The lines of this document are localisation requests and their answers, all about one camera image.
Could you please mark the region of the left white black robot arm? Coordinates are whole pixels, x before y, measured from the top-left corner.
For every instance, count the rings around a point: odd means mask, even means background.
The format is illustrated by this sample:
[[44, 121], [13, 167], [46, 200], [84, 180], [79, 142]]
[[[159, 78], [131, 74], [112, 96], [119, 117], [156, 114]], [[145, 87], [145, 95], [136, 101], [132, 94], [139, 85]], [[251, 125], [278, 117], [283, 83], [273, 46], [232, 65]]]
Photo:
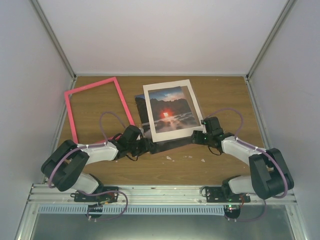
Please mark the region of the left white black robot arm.
[[103, 184], [92, 174], [84, 173], [85, 166], [121, 158], [137, 161], [153, 148], [154, 143], [144, 137], [140, 128], [129, 125], [123, 133], [102, 143], [64, 141], [42, 164], [41, 172], [48, 178], [50, 188], [61, 192], [74, 189], [84, 193], [90, 201], [98, 202], [103, 197]]

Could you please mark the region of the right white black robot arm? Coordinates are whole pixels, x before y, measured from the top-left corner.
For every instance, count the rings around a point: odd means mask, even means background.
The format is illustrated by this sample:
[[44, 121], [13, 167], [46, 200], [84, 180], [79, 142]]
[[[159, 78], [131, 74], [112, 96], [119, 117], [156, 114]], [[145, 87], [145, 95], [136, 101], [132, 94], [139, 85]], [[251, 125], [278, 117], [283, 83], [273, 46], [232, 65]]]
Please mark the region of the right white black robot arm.
[[264, 149], [249, 144], [234, 134], [224, 133], [217, 117], [201, 121], [205, 131], [195, 130], [192, 142], [218, 150], [219, 154], [235, 157], [249, 166], [249, 176], [234, 176], [225, 179], [221, 196], [228, 203], [240, 194], [257, 195], [263, 200], [284, 198], [294, 188], [294, 180], [281, 151], [277, 148]]

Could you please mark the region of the sunset landscape photo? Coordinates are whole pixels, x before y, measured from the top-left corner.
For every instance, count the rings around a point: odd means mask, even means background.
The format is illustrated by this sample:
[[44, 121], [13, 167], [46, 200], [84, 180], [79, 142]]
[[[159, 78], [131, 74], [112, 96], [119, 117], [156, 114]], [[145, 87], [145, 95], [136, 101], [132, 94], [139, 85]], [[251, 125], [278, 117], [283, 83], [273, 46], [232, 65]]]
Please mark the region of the sunset landscape photo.
[[[199, 118], [187, 86], [155, 89], [148, 92], [156, 133], [200, 126]], [[153, 142], [150, 154], [159, 154], [192, 143], [192, 137], [183, 137], [154, 142], [149, 123], [147, 104], [144, 94], [134, 97], [144, 136]]]

